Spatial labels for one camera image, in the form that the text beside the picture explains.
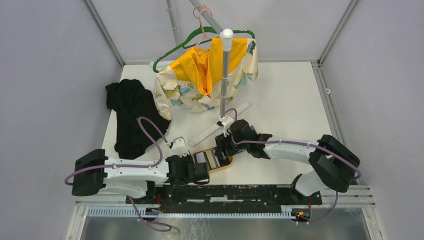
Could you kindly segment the yellow box of cards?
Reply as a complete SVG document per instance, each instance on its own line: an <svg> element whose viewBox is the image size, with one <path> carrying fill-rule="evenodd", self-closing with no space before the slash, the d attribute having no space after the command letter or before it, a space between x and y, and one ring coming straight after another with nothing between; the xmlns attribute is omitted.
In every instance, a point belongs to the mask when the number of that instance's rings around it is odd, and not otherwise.
<svg viewBox="0 0 424 240"><path fill-rule="evenodd" d="M192 154L192 157L196 164L206 163L208 171L226 168L233 162L233 157L229 156L218 147L195 152Z"/></svg>

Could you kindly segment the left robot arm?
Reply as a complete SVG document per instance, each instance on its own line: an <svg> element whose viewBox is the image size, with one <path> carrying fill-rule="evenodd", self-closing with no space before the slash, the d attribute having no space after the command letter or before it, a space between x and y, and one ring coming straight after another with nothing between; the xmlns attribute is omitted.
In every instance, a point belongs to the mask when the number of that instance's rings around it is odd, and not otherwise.
<svg viewBox="0 0 424 240"><path fill-rule="evenodd" d="M70 179L71 194L76 197L114 193L151 204L157 198L156 185L207 184L210 175L207 164L195 163L191 155L171 155L160 163L147 164L108 157L104 149L95 149L75 161L74 172L65 183Z"/></svg>

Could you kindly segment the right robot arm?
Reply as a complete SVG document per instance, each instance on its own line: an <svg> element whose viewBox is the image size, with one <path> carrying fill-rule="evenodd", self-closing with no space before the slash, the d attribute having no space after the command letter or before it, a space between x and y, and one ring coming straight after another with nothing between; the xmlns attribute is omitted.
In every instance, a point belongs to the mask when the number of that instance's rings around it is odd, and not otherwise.
<svg viewBox="0 0 424 240"><path fill-rule="evenodd" d="M257 159L284 159L310 165L312 171L299 174L290 185L288 196L295 204L302 204L312 194L326 189L345 193L362 176L360 159L329 134L313 140L289 140L258 133L240 119L216 136L215 143L218 156L247 152Z"/></svg>

